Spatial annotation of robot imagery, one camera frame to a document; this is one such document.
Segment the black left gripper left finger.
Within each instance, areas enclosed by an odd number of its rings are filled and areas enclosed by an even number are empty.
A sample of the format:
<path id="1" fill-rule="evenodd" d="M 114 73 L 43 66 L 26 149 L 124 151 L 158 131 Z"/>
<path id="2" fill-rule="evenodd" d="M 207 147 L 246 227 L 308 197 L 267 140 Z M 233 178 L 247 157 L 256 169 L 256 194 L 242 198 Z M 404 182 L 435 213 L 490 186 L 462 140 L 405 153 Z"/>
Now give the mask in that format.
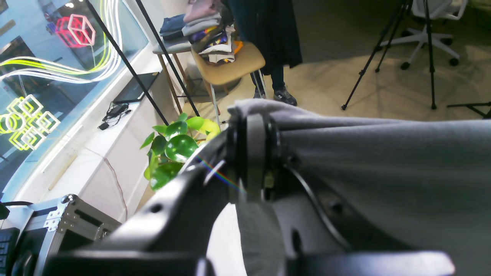
<path id="1" fill-rule="evenodd" d="M 44 276 L 215 276 L 207 251 L 224 208 L 244 199 L 240 183 L 247 121 L 233 115 L 229 127 L 200 147 L 182 171 L 130 220 L 101 241 L 57 253 Z"/>

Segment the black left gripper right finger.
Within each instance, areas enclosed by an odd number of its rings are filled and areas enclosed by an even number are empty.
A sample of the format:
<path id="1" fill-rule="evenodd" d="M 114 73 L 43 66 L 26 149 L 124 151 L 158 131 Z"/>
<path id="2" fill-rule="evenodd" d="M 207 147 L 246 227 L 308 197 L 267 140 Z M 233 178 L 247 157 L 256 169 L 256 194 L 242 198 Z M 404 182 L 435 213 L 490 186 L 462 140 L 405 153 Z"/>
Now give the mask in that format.
<path id="1" fill-rule="evenodd" d="M 273 120 L 245 120 L 245 200 L 268 208 L 282 246 L 261 258 L 273 276 L 450 276 L 441 251 L 418 250 L 370 223 L 286 145 Z"/>

